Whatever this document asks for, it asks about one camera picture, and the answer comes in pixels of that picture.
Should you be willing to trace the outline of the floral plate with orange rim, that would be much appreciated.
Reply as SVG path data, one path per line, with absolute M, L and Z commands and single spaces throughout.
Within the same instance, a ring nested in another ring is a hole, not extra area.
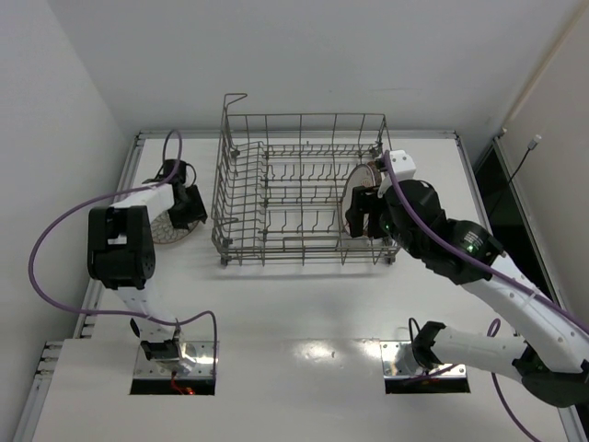
M 151 224 L 151 234 L 156 245 L 169 245 L 185 239 L 200 224 L 199 221 L 190 222 L 187 228 L 175 228 L 168 212 L 155 218 Z

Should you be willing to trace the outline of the white plate with orange sunburst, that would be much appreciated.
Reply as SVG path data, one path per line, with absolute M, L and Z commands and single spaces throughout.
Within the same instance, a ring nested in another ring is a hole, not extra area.
M 371 201 L 382 182 L 374 161 L 356 166 L 349 174 L 340 204 L 341 229 L 350 238 L 367 235 Z

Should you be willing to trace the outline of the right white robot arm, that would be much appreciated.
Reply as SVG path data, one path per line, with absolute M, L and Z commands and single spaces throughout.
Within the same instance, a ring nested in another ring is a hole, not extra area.
M 352 237 L 393 238 L 425 267 L 482 300 L 517 331 L 490 338 L 426 322 L 398 357 L 403 375 L 465 364 L 521 383 L 537 399 L 567 408 L 588 402 L 588 334 L 559 314 L 484 227 L 445 214 L 433 186 L 399 184 L 419 216 L 414 221 L 394 188 L 349 184 L 343 215 Z

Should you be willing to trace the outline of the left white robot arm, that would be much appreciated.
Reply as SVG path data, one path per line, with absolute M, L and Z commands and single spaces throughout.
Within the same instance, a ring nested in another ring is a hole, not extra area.
M 88 214 L 90 277 L 134 314 L 130 327 L 145 359 L 174 375 L 195 368 L 196 349 L 158 293 L 155 245 L 183 239 L 207 220 L 196 182 L 187 182 L 189 170 L 194 167 L 182 160 L 166 160 L 144 190 Z

